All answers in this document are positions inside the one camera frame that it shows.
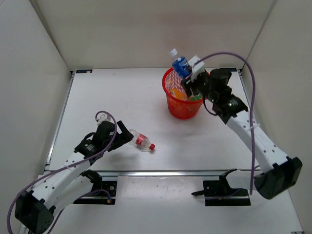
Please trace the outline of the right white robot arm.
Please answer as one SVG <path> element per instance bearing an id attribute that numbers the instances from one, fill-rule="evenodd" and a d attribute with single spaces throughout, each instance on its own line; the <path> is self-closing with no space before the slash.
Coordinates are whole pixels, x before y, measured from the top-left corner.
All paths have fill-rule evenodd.
<path id="1" fill-rule="evenodd" d="M 265 199 L 272 199 L 296 184 L 303 163 L 289 157 L 255 124 L 251 107 L 232 94 L 228 86 L 232 73 L 228 69 L 213 69 L 185 78 L 181 86 L 188 97 L 202 95 L 210 101 L 214 114 L 233 130 L 252 153 L 262 173 L 253 176 L 253 184 Z"/>

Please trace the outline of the green plastic bottle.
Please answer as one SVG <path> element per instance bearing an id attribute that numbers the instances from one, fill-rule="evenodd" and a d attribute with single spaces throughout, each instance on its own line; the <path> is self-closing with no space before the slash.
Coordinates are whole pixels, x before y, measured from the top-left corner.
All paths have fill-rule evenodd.
<path id="1" fill-rule="evenodd" d="M 202 100 L 202 95 L 201 94 L 197 94 L 197 95 L 192 95 L 191 97 L 189 97 L 189 101 L 198 101 L 198 100 Z"/>

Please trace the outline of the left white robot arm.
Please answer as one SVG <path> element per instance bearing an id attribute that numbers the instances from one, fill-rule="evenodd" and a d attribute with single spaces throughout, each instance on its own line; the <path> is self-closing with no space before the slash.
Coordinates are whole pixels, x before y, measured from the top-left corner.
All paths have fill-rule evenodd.
<path id="1" fill-rule="evenodd" d="M 42 234 L 52 225 L 55 215 L 86 193 L 102 190 L 100 175 L 90 167 L 105 151 L 115 150 L 133 139 L 122 121 L 103 121 L 96 132 L 87 134 L 74 148 L 63 168 L 41 177 L 30 191 L 16 201 L 15 218 L 32 233 Z"/>

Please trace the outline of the clear bottle blue label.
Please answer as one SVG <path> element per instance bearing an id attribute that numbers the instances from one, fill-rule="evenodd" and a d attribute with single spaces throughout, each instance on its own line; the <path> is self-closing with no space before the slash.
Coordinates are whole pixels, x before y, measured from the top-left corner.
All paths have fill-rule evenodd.
<path id="1" fill-rule="evenodd" d="M 181 79 L 188 78 L 192 74 L 192 68 L 184 56 L 180 56 L 175 48 L 169 52 L 173 59 L 172 68 Z"/>

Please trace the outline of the orange labelled plastic bottle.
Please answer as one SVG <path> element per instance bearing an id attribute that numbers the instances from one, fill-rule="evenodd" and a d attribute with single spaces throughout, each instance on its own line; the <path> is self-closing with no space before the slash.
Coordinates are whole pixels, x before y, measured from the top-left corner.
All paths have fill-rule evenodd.
<path id="1" fill-rule="evenodd" d="M 179 99 L 179 100 L 186 101 L 187 98 L 188 98 L 187 95 L 186 95 L 184 92 L 179 91 L 179 90 L 176 89 L 176 88 L 171 89 L 171 90 L 169 91 L 169 93 L 170 93 L 173 97 L 175 97 L 175 98 L 177 98 L 177 99 Z"/>

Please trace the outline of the clear bottle red label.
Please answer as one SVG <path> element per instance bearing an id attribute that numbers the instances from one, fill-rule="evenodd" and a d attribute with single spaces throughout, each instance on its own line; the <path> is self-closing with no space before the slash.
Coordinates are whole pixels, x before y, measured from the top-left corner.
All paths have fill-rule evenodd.
<path id="1" fill-rule="evenodd" d="M 151 143 L 149 138 L 144 134 L 134 129 L 129 129 L 129 132 L 133 135 L 133 139 L 131 140 L 131 142 L 139 148 L 150 151 L 153 151 L 155 149 L 155 145 Z"/>

